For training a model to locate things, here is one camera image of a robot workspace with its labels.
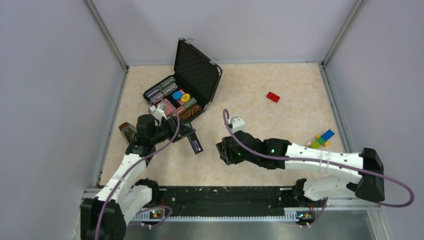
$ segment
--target dark card box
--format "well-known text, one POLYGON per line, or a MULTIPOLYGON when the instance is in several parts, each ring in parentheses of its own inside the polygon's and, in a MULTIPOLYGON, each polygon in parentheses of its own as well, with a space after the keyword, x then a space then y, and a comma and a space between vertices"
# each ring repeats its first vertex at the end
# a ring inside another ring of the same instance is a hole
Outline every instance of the dark card box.
MULTIPOLYGON (((147 89, 143 93, 143 97, 149 102, 150 98, 147 97, 146 93, 169 77, 174 77, 175 83, 178 85, 177 91, 181 89, 189 93, 192 98, 194 97, 197 100, 197 104, 202 107, 202 110, 191 118, 181 119, 182 123, 189 123, 200 116, 214 99, 223 70, 220 66, 211 61, 210 58, 195 48, 190 41, 184 38, 178 40, 173 69, 174 74, 167 76, 162 81, 147 89)), ((172 94, 166 98, 175 108, 180 106, 180 104, 173 99, 172 94)))

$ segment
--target blue lego brick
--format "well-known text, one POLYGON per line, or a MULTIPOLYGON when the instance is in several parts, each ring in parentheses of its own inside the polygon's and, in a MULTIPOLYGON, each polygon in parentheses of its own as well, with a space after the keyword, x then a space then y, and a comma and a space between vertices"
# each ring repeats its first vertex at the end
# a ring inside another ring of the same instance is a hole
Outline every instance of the blue lego brick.
POLYGON ((334 136, 334 132, 328 129, 324 134, 321 135, 321 138, 325 141, 328 141, 332 136, 334 136))

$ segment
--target wooden table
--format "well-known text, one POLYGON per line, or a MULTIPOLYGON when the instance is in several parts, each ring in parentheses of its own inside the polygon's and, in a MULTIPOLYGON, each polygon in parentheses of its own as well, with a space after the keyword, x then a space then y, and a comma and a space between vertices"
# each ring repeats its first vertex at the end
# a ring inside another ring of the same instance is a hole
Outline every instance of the wooden table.
MULTIPOLYGON (((213 102, 196 118, 196 129, 204 151, 195 155, 188 140, 171 144, 155 155, 139 176, 163 186, 289 186, 297 179, 317 178, 321 174, 305 170, 267 170, 249 162, 226 165, 215 144, 229 133, 222 112, 241 117, 247 132, 255 138, 279 138, 305 145, 315 135, 335 132, 326 148, 342 152, 333 112, 320 70, 316 63, 220 64, 223 75, 213 102), (266 98, 271 91, 281 98, 266 98)), ((120 165, 127 148, 118 126, 148 113, 142 93, 171 74, 171 65, 132 66, 126 81, 111 136, 100 184, 108 182, 120 165)), ((156 149, 165 143, 158 144, 156 149)))

